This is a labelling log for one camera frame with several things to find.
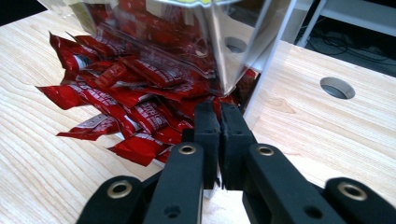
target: clear plastic bin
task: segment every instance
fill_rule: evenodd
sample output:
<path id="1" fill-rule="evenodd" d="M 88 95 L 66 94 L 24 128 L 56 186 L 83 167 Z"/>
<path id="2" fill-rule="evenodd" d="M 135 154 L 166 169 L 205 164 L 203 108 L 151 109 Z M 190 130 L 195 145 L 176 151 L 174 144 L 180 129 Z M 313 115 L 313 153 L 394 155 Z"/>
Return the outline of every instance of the clear plastic bin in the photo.
<path id="1" fill-rule="evenodd" d="M 262 72 L 293 0 L 39 0 L 133 43 L 142 60 L 227 95 L 249 68 Z"/>

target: red snack packet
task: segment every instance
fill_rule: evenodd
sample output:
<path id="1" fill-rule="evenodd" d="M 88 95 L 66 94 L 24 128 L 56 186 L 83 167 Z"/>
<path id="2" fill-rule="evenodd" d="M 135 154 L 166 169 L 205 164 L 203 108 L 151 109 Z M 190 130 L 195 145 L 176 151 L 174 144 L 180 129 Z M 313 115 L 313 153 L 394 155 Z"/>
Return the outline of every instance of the red snack packet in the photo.
<path id="1" fill-rule="evenodd" d="M 170 126 L 161 128 L 152 137 L 168 145 L 176 145 L 181 142 L 181 133 Z"/>
<path id="2" fill-rule="evenodd" d="M 107 93 L 97 89 L 87 89 L 81 95 L 86 102 L 95 106 L 99 111 L 116 119 L 125 138 L 134 135 L 140 130 L 140 126 L 128 118 L 125 110 Z"/>
<path id="3" fill-rule="evenodd" d="M 125 108 L 125 110 L 147 133 L 153 134 L 168 125 L 165 116 L 158 111 L 154 102 L 145 102 L 132 109 Z"/>
<path id="4" fill-rule="evenodd" d="M 146 0 L 120 0 L 119 9 L 132 13 L 136 10 L 146 11 Z"/>
<path id="5" fill-rule="evenodd" d="M 75 88 L 78 88 L 78 86 L 66 85 L 37 88 L 63 110 L 87 104 L 76 92 Z"/>
<path id="6" fill-rule="evenodd" d="M 184 129 L 193 128 L 191 122 L 183 119 L 180 115 L 175 114 L 174 111 L 169 109 L 162 101 L 159 101 L 157 108 L 165 116 L 169 126 L 179 133 L 182 133 Z"/>
<path id="7" fill-rule="evenodd" d="M 114 61 L 99 61 L 96 63 L 91 63 L 86 66 L 83 70 L 86 71 L 95 71 L 96 73 L 105 72 L 111 65 L 113 65 Z"/>
<path id="8" fill-rule="evenodd" d="M 78 73 L 70 71 L 70 70 L 65 70 L 64 71 L 64 79 L 61 81 L 61 86 L 64 85 L 86 85 L 85 79 L 82 78 Z"/>
<path id="9" fill-rule="evenodd" d="M 161 89 L 176 86 L 185 82 L 179 74 L 162 70 L 149 63 L 137 60 L 134 57 L 124 57 L 121 58 L 121 61 L 125 63 L 126 66 L 133 69 L 139 76 L 148 79 L 151 83 Z"/>
<path id="10" fill-rule="evenodd" d="M 103 30 L 98 35 L 76 35 L 72 36 L 76 42 L 89 49 L 96 50 L 102 57 L 106 59 L 115 58 L 117 56 L 133 53 L 132 46 L 125 43 L 121 39 L 118 41 L 106 39 L 103 36 Z"/>
<path id="11" fill-rule="evenodd" d="M 92 49 L 49 33 L 49 42 L 55 49 L 62 67 L 66 70 L 78 71 L 90 63 L 98 61 L 99 55 Z"/>
<path id="12" fill-rule="evenodd" d="M 123 63 L 117 62 L 109 67 L 104 73 L 102 73 L 95 82 L 99 88 L 108 88 L 123 78 L 130 83 L 141 83 L 142 81 L 141 77 L 137 77 L 132 74 Z"/>
<path id="13" fill-rule="evenodd" d="M 215 99 L 215 96 L 209 95 L 209 96 L 198 97 L 190 100 L 182 100 L 180 102 L 168 101 L 168 104 L 172 106 L 179 115 L 187 119 L 194 120 L 195 106 L 204 101 L 212 102 L 213 99 Z"/>
<path id="14" fill-rule="evenodd" d="M 103 89 L 119 104 L 122 104 L 126 108 L 133 108 L 139 103 L 142 103 L 153 97 L 153 94 L 137 91 L 133 87 L 118 87 Z"/>
<path id="15" fill-rule="evenodd" d="M 245 100 L 248 95 L 251 93 L 254 82 L 259 73 L 248 69 L 245 74 L 241 77 L 241 79 L 236 83 L 236 88 L 238 88 L 239 96 L 241 100 Z"/>
<path id="16" fill-rule="evenodd" d="M 165 149 L 166 145 L 147 133 L 138 133 L 109 148 L 124 159 L 143 166 L 148 166 Z"/>
<path id="17" fill-rule="evenodd" d="M 123 7 L 120 1 L 119 8 L 116 11 L 116 17 L 120 24 L 120 29 L 127 35 L 140 40 L 146 40 L 149 36 L 147 24 L 148 13 L 133 9 L 131 7 Z"/>
<path id="18" fill-rule="evenodd" d="M 169 89 L 155 89 L 155 88 L 140 88 L 136 89 L 137 91 L 153 93 L 156 95 L 161 95 L 166 99 L 181 101 L 182 99 L 190 99 L 198 96 L 203 96 L 209 94 L 209 92 L 202 88 L 199 84 L 185 82 L 174 88 Z"/>
<path id="19" fill-rule="evenodd" d="M 95 141 L 104 134 L 113 134 L 119 131 L 119 125 L 115 119 L 100 114 L 85 120 L 67 133 L 58 133 L 57 136 Z"/>

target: pile of red packets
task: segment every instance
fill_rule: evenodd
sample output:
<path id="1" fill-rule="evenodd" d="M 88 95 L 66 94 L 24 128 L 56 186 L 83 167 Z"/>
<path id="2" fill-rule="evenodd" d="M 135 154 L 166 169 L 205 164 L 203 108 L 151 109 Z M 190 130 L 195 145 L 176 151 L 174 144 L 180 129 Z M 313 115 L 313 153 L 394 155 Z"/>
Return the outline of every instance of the pile of red packets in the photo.
<path id="1" fill-rule="evenodd" d="M 210 94 L 186 74 L 145 61 L 131 44 L 100 34 L 72 36 L 75 41 L 50 34 L 64 79 L 58 86 L 38 88 L 61 109 L 93 105 L 101 112 L 59 136 L 93 141 L 122 133 L 124 140 L 109 150 L 147 166 L 154 159 L 166 162 L 182 130 L 193 127 L 197 104 L 211 101 L 215 111 L 220 102 L 238 105 L 232 95 Z"/>

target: white shelf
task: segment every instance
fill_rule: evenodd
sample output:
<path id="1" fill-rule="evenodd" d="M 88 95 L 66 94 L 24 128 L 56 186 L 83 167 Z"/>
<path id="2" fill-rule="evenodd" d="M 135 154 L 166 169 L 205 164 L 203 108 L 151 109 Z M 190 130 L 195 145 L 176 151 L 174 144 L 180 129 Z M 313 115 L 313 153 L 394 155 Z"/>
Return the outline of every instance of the white shelf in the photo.
<path id="1" fill-rule="evenodd" d="M 396 36 L 396 8 L 362 0 L 328 0 L 320 15 Z"/>

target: wooden table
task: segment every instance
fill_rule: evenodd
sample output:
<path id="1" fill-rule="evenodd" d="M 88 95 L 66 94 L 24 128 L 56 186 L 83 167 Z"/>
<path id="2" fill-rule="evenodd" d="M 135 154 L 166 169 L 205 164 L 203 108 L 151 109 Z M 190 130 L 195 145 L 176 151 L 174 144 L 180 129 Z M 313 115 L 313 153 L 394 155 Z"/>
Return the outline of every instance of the wooden table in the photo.
<path id="1" fill-rule="evenodd" d="M 51 12 L 0 27 L 0 222 L 72 223 L 107 179 L 145 179 L 161 167 L 141 167 L 96 142 L 56 137 L 98 112 L 63 111 L 35 86 L 58 84 L 63 70 L 49 31 L 84 34 Z M 356 96 L 325 93 L 323 77 L 340 77 Z M 260 142 L 279 147 L 309 181 L 355 178 L 396 205 L 396 79 L 284 42 L 246 119 Z M 247 223 L 240 192 L 217 190 L 205 200 L 203 223 Z"/>

